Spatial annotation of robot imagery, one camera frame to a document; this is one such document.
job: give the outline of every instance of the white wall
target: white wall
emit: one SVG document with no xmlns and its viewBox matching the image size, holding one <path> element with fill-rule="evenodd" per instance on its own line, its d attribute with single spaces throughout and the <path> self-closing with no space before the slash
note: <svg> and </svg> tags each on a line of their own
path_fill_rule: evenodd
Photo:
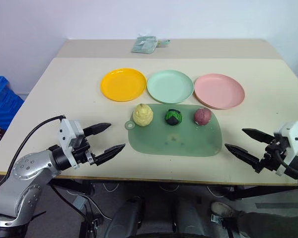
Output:
<svg viewBox="0 0 298 238">
<path fill-rule="evenodd" d="M 298 0 L 0 0 L 0 75 L 27 93 L 66 38 L 261 38 L 298 75 Z"/>
</svg>

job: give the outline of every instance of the shoe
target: shoe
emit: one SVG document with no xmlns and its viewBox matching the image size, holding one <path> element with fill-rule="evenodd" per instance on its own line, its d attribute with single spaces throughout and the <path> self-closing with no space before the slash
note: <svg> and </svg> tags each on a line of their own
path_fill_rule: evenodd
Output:
<svg viewBox="0 0 298 238">
<path fill-rule="evenodd" d="M 211 211 L 213 214 L 222 218 L 237 217 L 237 211 L 222 202 L 212 202 Z"/>
</svg>

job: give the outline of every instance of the robotic arm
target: robotic arm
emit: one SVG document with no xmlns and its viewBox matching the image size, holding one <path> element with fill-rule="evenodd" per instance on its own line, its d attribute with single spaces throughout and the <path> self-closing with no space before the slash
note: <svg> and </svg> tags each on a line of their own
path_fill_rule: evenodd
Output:
<svg viewBox="0 0 298 238">
<path fill-rule="evenodd" d="M 286 174 L 298 180 L 298 121 L 283 125 L 274 136 L 256 129 L 242 129 L 251 138 L 268 144 L 261 160 L 250 155 L 246 150 L 235 145 L 225 144 L 237 158 L 252 166 L 260 173 L 263 168 L 276 171 L 281 176 Z"/>
<path fill-rule="evenodd" d="M 13 165 L 11 174 L 0 186 L 0 238 L 22 238 L 33 218 L 42 187 L 61 171 L 79 164 L 101 165 L 116 156 L 125 144 L 113 146 L 102 155 L 90 150 L 88 136 L 98 134 L 110 123 L 100 123 L 82 129 L 78 121 L 62 119 L 59 130 L 61 147 L 23 156 Z"/>
</svg>

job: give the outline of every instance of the black and green ball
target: black and green ball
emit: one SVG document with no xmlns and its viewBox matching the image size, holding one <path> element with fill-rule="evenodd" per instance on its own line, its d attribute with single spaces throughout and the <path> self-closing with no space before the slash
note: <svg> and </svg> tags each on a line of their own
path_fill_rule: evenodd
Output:
<svg viewBox="0 0 298 238">
<path fill-rule="evenodd" d="M 176 109 L 169 109 L 164 118 L 169 125 L 178 125 L 182 122 L 182 114 Z"/>
</svg>

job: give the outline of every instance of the beige table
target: beige table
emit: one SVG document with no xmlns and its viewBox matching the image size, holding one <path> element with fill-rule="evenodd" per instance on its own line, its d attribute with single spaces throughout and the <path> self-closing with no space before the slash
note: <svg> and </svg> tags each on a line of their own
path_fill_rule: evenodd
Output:
<svg viewBox="0 0 298 238">
<path fill-rule="evenodd" d="M 68 169 L 62 172 L 65 178 L 296 184 L 295 180 L 266 169 L 255 173 L 224 146 L 217 155 L 201 158 L 139 153 L 130 146 L 124 124 L 135 105 L 157 102 L 147 91 L 130 102 L 113 102 L 102 95 L 99 87 L 107 72 L 121 67 L 135 68 L 147 78 L 163 69 L 182 71 L 193 81 L 213 72 L 233 77 L 244 87 L 246 98 L 236 108 L 213 110 L 221 126 L 223 143 L 239 145 L 261 158 L 265 144 L 252 140 L 241 129 L 256 128 L 272 134 L 283 123 L 298 120 L 298 79 L 270 45 L 261 40 L 175 40 L 169 48 L 138 55 L 129 52 L 132 44 L 130 40 L 67 42 L 0 142 L 0 174 L 7 170 L 16 149 L 34 126 L 65 114 L 69 119 L 79 120 L 83 127 L 112 123 L 103 133 L 88 138 L 96 155 L 126 143 L 124 150 L 109 162 L 99 167 L 86 163 L 77 170 Z M 183 104 L 200 103 L 192 96 Z M 58 122 L 53 122 L 37 131 L 20 155 L 58 144 L 58 126 Z"/>
</svg>

